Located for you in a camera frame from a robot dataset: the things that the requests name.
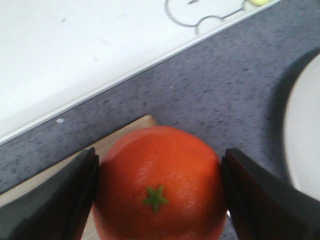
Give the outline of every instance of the gray countertop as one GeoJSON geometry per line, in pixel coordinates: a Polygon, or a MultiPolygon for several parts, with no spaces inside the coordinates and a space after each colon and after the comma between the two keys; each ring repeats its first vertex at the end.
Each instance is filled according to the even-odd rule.
{"type": "MultiPolygon", "coordinates": [[[[282,0],[1,145],[0,193],[146,114],[288,181],[285,106],[319,47],[320,1],[282,0]]],[[[230,223],[221,239],[236,239],[230,223]]]]}

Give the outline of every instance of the yellow object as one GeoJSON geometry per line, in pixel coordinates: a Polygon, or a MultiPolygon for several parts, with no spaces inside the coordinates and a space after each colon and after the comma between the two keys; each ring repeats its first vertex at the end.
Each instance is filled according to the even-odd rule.
{"type": "Polygon", "coordinates": [[[269,3],[271,0],[249,0],[252,4],[262,6],[269,3]]]}

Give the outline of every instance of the white plate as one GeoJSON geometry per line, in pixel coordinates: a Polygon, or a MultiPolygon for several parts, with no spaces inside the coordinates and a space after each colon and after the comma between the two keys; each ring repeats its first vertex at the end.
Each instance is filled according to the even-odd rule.
{"type": "Polygon", "coordinates": [[[293,87],[283,133],[293,185],[320,201],[320,55],[305,68],[293,87]]]}

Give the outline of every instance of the cutting board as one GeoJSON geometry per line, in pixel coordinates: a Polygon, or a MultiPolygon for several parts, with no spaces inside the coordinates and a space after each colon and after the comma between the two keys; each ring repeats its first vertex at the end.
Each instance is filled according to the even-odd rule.
{"type": "MultiPolygon", "coordinates": [[[[151,115],[146,115],[122,127],[121,129],[111,133],[110,135],[100,139],[99,141],[93,143],[92,145],[85,147],[84,149],[95,148],[95,153],[99,155],[99,158],[101,159],[107,153],[107,151],[112,147],[112,145],[125,134],[137,129],[147,128],[147,127],[156,126],[156,125],[157,123],[153,119],[153,117],[151,115]]],[[[61,170],[66,164],[68,164],[79,152],[67,157],[66,159],[40,172],[34,177],[28,179],[27,181],[24,181],[21,184],[8,190],[7,192],[1,194],[0,207],[12,202],[13,200],[21,197],[22,195],[28,193],[29,191],[36,188],[40,184],[44,183],[47,179],[49,179],[51,176],[53,176],[55,173],[61,170]]],[[[82,235],[82,240],[99,240],[99,239],[100,238],[96,231],[93,215],[90,213],[87,219],[87,223],[86,223],[83,235],[82,235]]]]}

